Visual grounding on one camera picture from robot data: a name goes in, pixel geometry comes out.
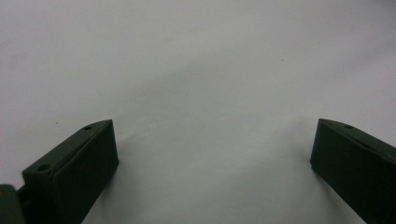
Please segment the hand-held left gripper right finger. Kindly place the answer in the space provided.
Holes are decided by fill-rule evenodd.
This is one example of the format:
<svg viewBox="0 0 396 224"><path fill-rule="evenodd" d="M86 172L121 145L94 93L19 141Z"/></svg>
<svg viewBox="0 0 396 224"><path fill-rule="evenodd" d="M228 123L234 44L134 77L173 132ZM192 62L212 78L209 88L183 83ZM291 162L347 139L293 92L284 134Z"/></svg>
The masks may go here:
<svg viewBox="0 0 396 224"><path fill-rule="evenodd" d="M367 224L396 224L396 147L356 127L320 119L310 163Z"/></svg>

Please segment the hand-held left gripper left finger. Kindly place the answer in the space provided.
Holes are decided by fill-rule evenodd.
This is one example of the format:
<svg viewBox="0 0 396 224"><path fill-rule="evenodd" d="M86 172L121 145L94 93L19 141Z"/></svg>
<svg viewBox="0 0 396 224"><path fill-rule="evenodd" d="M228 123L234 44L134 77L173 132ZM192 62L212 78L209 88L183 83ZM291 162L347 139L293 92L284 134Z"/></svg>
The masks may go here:
<svg viewBox="0 0 396 224"><path fill-rule="evenodd" d="M110 119L78 130L23 170L27 223L81 224L118 164Z"/></svg>

